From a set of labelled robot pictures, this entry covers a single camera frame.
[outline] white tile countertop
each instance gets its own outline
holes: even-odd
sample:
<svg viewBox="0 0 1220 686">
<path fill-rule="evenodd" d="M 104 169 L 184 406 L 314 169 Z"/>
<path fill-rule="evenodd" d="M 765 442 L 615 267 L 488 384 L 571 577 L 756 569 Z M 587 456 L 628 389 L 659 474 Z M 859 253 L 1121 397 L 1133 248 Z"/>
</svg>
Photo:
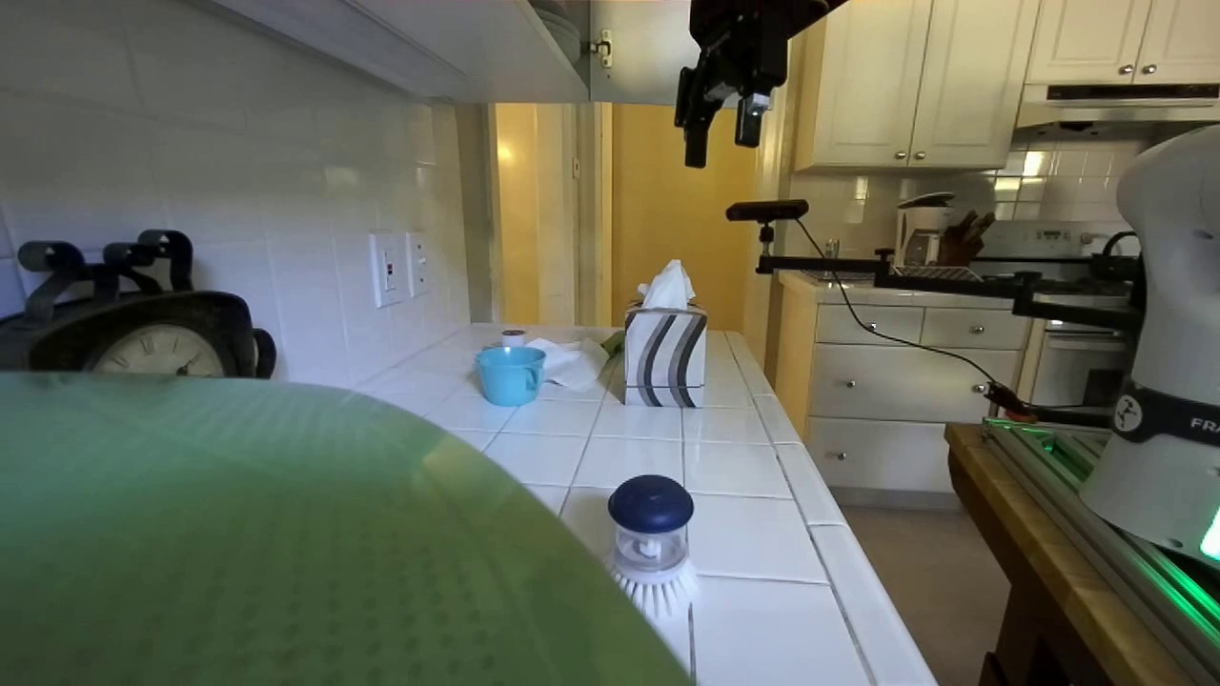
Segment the white tile countertop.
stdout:
<svg viewBox="0 0 1220 686">
<path fill-rule="evenodd" d="M 472 384 L 495 328 L 449 337 L 362 393 L 486 451 L 608 562 L 611 492 L 662 474 L 693 496 L 703 590 L 655 630 L 703 686 L 934 682 L 825 475 L 739 337 L 711 337 L 707 407 L 627 407 L 617 393 L 544 384 L 491 407 Z"/>
</svg>

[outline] white cabinet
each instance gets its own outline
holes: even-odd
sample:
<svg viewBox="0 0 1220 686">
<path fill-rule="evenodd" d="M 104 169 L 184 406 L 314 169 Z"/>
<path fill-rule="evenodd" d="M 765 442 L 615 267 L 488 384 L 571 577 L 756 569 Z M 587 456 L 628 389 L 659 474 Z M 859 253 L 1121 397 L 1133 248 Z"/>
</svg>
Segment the white cabinet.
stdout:
<svg viewBox="0 0 1220 686">
<path fill-rule="evenodd" d="M 1215 0 L 1041 0 L 1031 83 L 1215 82 Z"/>
<path fill-rule="evenodd" d="M 1031 0 L 849 0 L 805 29 L 793 169 L 1007 159 Z"/>
<path fill-rule="evenodd" d="M 849 294 L 859 317 L 886 337 L 960 356 L 1007 384 L 1018 378 L 1031 322 L 1012 317 L 1007 301 L 913 291 Z M 944 423 L 989 417 L 977 389 L 985 374 L 920 346 L 861 331 L 835 291 L 782 277 L 770 378 L 833 489 L 934 501 L 952 492 L 942 435 Z"/>
</svg>

